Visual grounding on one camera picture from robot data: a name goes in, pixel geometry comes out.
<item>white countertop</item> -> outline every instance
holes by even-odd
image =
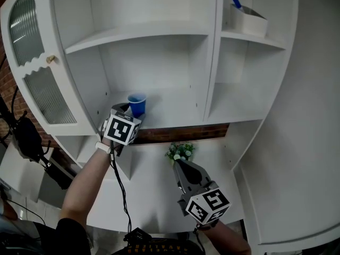
[[[132,177],[124,182],[132,229],[147,233],[192,231],[196,225],[184,217],[177,204],[181,191],[175,182],[169,160],[164,156],[170,143],[131,146]],[[197,150],[193,162],[204,167],[221,187],[232,205],[221,218],[225,224],[243,219],[243,207],[234,174],[229,170],[223,139],[194,142]],[[123,210],[121,189],[117,182],[104,180],[89,214],[88,225],[126,232],[128,217]]]

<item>blue pen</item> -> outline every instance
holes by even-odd
[[[243,8],[242,8],[242,5],[241,5],[240,1],[239,1],[239,0],[233,0],[233,1],[234,1],[234,3],[235,3],[235,6],[236,6],[240,11],[244,12],[244,10],[243,10]]]

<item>plastic cup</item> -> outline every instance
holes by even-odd
[[[147,96],[145,93],[133,93],[127,97],[130,103],[133,117],[138,118],[145,113],[145,104]]]

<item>glass panel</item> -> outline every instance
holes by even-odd
[[[10,34],[19,65],[25,65],[45,52],[34,0],[17,0],[14,4],[10,17]]]
[[[49,124],[76,123],[49,67],[33,71],[24,81]]]

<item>potted plant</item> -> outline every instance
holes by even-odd
[[[172,142],[165,156],[168,157],[171,161],[171,164],[174,165],[175,160],[177,159],[192,160],[194,150],[195,147],[190,142]]]

